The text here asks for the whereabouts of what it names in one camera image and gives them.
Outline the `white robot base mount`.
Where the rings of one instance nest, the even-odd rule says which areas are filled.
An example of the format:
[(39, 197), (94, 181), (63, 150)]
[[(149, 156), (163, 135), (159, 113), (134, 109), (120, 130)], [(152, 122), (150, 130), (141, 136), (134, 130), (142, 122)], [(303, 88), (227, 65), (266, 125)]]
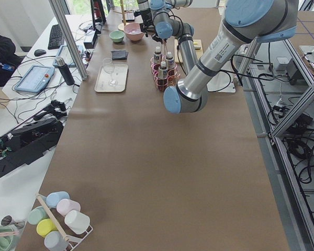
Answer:
[(209, 92), (235, 93), (236, 88), (233, 82), (233, 74), (228, 72), (219, 72), (207, 84)]

